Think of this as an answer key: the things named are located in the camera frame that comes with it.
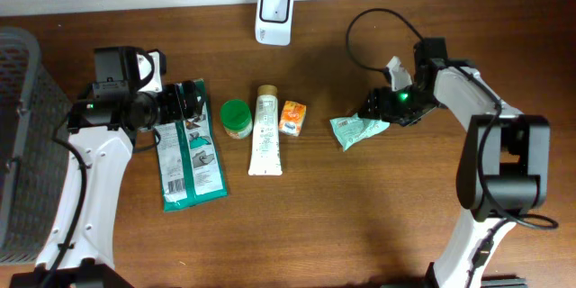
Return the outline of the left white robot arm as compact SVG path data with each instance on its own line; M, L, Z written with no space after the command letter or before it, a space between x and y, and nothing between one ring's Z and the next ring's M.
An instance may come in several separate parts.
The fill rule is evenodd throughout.
M33 271L12 287L127 287L113 264L113 227L120 187L137 136L201 113L205 93L194 82L163 85L167 59L158 49L108 47L94 52L95 81L64 117L68 137L52 140L67 153L58 211Z

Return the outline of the mint green wipes packet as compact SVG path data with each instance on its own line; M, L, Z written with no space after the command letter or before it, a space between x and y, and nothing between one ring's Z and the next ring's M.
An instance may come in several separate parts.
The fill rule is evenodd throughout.
M350 149L357 142L371 138L390 127L387 121L360 118L357 114L331 119L330 125L344 151Z

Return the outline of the small orange carton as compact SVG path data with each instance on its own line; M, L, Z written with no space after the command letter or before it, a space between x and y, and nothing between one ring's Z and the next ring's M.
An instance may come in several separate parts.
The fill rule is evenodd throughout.
M280 116L278 129L286 135L298 137L302 131L307 107L302 103L286 101Z

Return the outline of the teal white wipes pack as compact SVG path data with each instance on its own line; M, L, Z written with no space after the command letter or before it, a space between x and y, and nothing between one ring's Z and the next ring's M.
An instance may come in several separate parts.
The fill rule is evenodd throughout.
M165 212L181 211L228 195L212 137L212 114L204 81L193 81L202 111L159 125L158 168Z

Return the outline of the white tube brown cap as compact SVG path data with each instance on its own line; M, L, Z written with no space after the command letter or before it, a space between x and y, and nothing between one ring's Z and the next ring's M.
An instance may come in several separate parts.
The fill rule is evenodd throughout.
M252 152L248 168L250 176L281 176L278 89L261 85L257 89L256 113L252 131Z

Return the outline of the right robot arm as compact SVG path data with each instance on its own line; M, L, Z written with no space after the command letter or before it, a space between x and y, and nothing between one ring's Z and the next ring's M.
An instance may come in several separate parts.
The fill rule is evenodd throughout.
M414 46L415 74L393 58L381 68L388 85L375 88L358 114L400 126L446 108L466 137L455 186L460 217L444 252L417 287L523 287L523 279L483 279L504 237L517 225L555 230L534 214L547 195L550 124L507 104L469 60L450 59L442 38Z

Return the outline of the green lid jar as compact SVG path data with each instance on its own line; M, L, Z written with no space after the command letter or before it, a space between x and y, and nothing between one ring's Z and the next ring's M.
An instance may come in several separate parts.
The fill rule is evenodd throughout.
M229 100L220 108L220 120L226 133L233 139L244 139L253 130L249 106L239 99Z

